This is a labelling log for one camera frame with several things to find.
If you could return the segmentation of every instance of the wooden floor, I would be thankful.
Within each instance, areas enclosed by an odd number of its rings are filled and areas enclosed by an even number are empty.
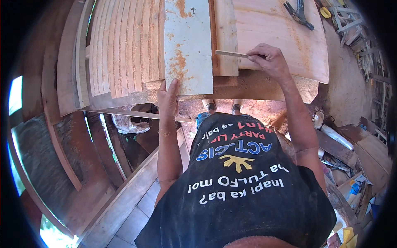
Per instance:
[[[132,210],[124,224],[117,231],[107,248],[132,248],[136,247],[134,240],[141,232],[153,213],[154,203],[160,191],[158,179],[154,181],[146,194]]]

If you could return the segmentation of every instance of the foot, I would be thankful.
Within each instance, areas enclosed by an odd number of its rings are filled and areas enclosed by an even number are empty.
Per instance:
[[[205,100],[201,100],[201,101],[210,115],[213,115],[216,113],[216,105],[215,105],[214,100],[205,99]]]
[[[231,108],[232,115],[242,115],[240,110],[243,108],[244,100],[242,99],[235,99],[233,101],[233,106]]]

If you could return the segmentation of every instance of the hand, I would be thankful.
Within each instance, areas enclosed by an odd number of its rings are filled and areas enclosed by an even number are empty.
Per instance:
[[[172,80],[170,87],[166,88],[166,81],[164,80],[157,91],[157,101],[161,119],[174,118],[178,115],[178,97],[176,93],[179,88],[179,80]]]
[[[256,54],[265,55],[266,59]],[[279,84],[292,80],[287,62],[279,48],[260,43],[254,49],[248,51],[247,55],[249,55],[248,59],[250,61],[260,65],[262,69]]]

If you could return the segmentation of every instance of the black t-shirt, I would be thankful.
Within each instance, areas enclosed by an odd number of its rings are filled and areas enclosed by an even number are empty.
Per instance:
[[[276,134],[249,116],[203,121],[188,169],[161,198],[137,247],[223,247],[274,236],[320,247],[335,212],[313,172],[284,154]]]

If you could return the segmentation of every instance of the person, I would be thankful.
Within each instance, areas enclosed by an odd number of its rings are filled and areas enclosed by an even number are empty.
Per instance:
[[[259,120],[239,115],[240,109],[231,115],[210,106],[198,121],[183,173],[175,131],[179,81],[168,91],[163,83],[157,95],[160,192],[135,239],[138,248],[318,248],[335,226],[317,135],[281,50],[261,43],[247,55],[284,93],[296,165]]]

